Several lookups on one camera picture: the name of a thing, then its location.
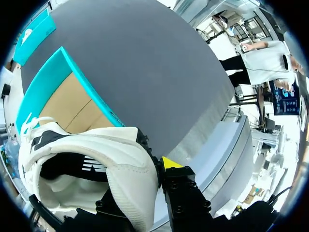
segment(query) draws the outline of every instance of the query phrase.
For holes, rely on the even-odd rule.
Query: white t-shirt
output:
[[[289,54],[289,51],[281,41],[269,41],[267,48],[241,54],[251,85],[280,80],[291,86],[295,81],[295,72],[285,69],[283,54]]]

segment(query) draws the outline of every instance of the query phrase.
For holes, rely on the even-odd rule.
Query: gray table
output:
[[[57,29],[22,68],[24,91],[63,46],[123,123],[148,135],[155,155],[191,159],[233,96],[198,33],[156,0],[71,0],[51,15]]]

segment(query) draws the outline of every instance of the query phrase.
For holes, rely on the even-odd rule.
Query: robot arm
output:
[[[172,231],[184,232],[192,229],[212,231],[237,229],[241,226],[244,231],[266,231],[271,226],[277,212],[273,212],[270,203],[256,202],[242,213],[228,220],[224,215],[212,218],[211,203],[206,200],[195,182],[195,173],[189,166],[171,167],[167,159],[158,160],[152,156],[148,147],[147,137],[139,134],[137,142],[150,155],[157,171],[159,187],[162,186],[168,205],[169,219]],[[30,196],[34,209],[56,231],[122,231],[133,232],[132,224],[117,206],[109,189],[102,199],[96,201],[96,214],[77,209],[75,218],[65,217],[64,222],[56,218],[35,197]]]

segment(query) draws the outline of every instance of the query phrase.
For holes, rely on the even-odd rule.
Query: teal edge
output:
[[[32,33],[22,44],[23,37],[27,29],[32,29]],[[16,44],[13,60],[21,65],[25,65],[28,58],[35,49],[56,29],[53,18],[49,15],[48,9],[42,11],[19,36]]]
[[[100,95],[95,91],[92,85],[89,83],[87,78],[84,76],[83,72],[77,66],[77,64],[73,61],[73,59],[68,55],[66,50],[61,47],[63,51],[63,55],[69,63],[69,66],[72,68],[73,73],[75,74],[78,81],[84,87],[86,93],[89,97],[95,102],[98,108],[104,113],[107,119],[116,127],[124,127],[125,125],[121,120],[116,116],[116,114],[111,110],[111,108],[105,103],[105,101],[100,97]]]
[[[57,63],[56,69],[54,68],[53,63]],[[79,69],[73,59],[67,54],[65,49],[60,47],[43,64],[26,91],[16,119],[16,128],[19,134],[21,126],[27,119],[28,115],[32,113],[29,121],[31,121],[31,119],[34,117],[38,117],[48,102],[49,98],[71,72],[75,74],[76,78],[85,88],[85,91],[89,97],[96,103],[98,108],[104,113],[107,119],[110,120],[110,122],[116,127],[124,126],[121,120],[94,90],[94,88],[84,76],[83,72]]]

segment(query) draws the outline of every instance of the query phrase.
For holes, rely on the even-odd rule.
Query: sneaker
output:
[[[38,126],[50,117],[29,118],[21,128],[19,172],[30,194],[51,211],[96,213],[95,202],[110,188],[136,230],[152,227],[158,178],[151,157],[136,142],[137,128],[70,134],[53,121]]]

